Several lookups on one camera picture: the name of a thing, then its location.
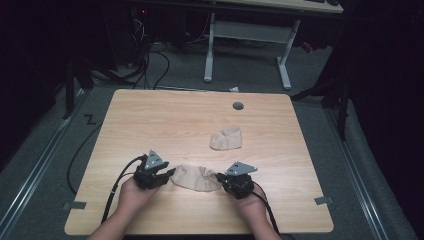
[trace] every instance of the hand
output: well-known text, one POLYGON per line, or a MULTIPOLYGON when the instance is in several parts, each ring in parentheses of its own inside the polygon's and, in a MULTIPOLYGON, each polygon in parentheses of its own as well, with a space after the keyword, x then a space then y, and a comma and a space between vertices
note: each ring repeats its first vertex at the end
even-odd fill
POLYGON ((121 186, 117 212, 135 216, 149 200, 155 195, 160 187, 143 190, 137 186, 133 178, 129 178, 121 186))
MULTIPOLYGON (((254 183, 253 192, 265 199, 265 193, 256 183, 254 183)), ((267 221, 265 204, 257 196, 250 194, 245 198, 236 199, 233 195, 227 194, 249 225, 254 224, 255 220, 267 221)))
POLYGON ((88 239, 122 239, 132 219, 147 205, 158 190, 159 187, 151 190, 143 190, 137 186, 133 178, 125 181, 121 186, 116 211, 88 239))
MULTIPOLYGON (((266 200, 265 193, 256 183, 254 183, 253 192, 266 200)), ((256 240, 281 240, 279 234, 274 231, 268 222, 266 207, 261 199, 254 194, 239 200, 229 193, 228 196, 246 220, 256 240)))

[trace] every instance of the beige sock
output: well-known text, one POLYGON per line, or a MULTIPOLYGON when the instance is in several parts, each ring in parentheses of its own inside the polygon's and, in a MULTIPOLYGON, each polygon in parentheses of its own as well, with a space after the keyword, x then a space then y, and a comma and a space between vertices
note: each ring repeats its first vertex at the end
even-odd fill
POLYGON ((211 192, 222 187, 216 180, 215 172, 205 167, 179 165, 171 180, 178 186, 199 192, 211 192))
POLYGON ((239 127, 228 127, 222 132, 212 134, 209 146, 215 150, 241 148, 241 129, 239 127))

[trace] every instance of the human hand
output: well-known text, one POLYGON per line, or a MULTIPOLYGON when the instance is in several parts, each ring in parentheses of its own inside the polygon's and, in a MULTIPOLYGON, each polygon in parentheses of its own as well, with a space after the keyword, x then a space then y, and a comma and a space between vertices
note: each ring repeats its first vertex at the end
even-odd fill
MULTIPOLYGON (((266 200, 265 193, 256 183, 253 192, 266 200)), ((281 240, 279 233, 268 222, 265 203, 258 196, 252 193, 245 198, 236 199, 233 195, 227 194, 251 228, 256 240, 281 240)))
MULTIPOLYGON (((265 193, 256 183, 254 183, 253 192, 261 196, 263 199, 266 199, 265 193)), ((236 206, 240 215, 250 226, 255 224, 257 221, 267 221, 265 204, 257 196, 250 194, 245 198, 236 199, 233 195, 229 193, 227 194, 236 206)))
POLYGON ((153 195, 155 195, 159 188, 160 187, 143 190, 137 186, 137 183, 132 177, 129 178, 121 186, 116 212, 123 213, 131 217, 135 216, 147 205, 149 200, 153 197, 153 195))

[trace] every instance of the white metal frame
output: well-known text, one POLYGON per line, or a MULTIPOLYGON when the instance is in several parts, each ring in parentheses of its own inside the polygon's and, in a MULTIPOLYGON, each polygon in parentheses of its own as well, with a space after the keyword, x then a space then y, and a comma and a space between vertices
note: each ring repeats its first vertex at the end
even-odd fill
POLYGON ((209 29, 209 46, 206 56, 205 82, 212 81, 213 73, 213 44, 215 37, 227 37, 254 41, 286 43, 281 57, 277 58, 281 81, 285 90, 291 89, 290 78, 287 73, 286 61, 296 37, 300 20, 295 20, 290 27, 274 27, 265 25, 245 24, 236 22, 215 21, 215 13, 211 13, 209 29))

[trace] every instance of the metal strip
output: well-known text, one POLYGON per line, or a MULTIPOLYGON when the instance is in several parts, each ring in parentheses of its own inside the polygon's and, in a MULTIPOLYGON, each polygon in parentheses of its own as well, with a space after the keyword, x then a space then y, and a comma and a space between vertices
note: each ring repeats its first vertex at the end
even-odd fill
POLYGON ((384 229, 383 223, 380 221, 374 202, 369 195, 364 182, 362 181, 361 175, 356 167, 355 161, 350 154, 349 147, 345 141, 340 138, 337 130, 337 119, 335 113, 331 109, 324 109, 324 113, 329 121, 334 135, 336 136, 340 148, 344 154, 344 165, 346 167, 349 179, 352 182, 352 186, 355 189, 356 195, 358 196, 359 203, 362 206, 365 217, 367 218, 368 224, 370 225, 371 231, 375 239, 389 239, 384 229))
POLYGON ((210 90, 204 90, 204 89, 180 88, 180 87, 170 87, 170 86, 157 86, 156 89, 158 88, 167 89, 167 90, 179 90, 179 91, 210 92, 210 90))
POLYGON ((62 139, 69 123, 73 119, 75 112, 79 108, 82 102, 86 99, 88 93, 80 89, 76 96, 76 105, 71 115, 62 121, 56 132, 53 134, 40 158, 38 159, 34 169, 31 171, 25 183, 22 185, 6 214, 3 216, 0 222, 0 239, 7 239, 12 232, 13 227, 18 221, 20 215, 24 211, 27 203, 31 199, 32 194, 37 189, 38 184, 43 178, 47 171, 50 163, 52 162, 53 153, 60 140, 62 139))

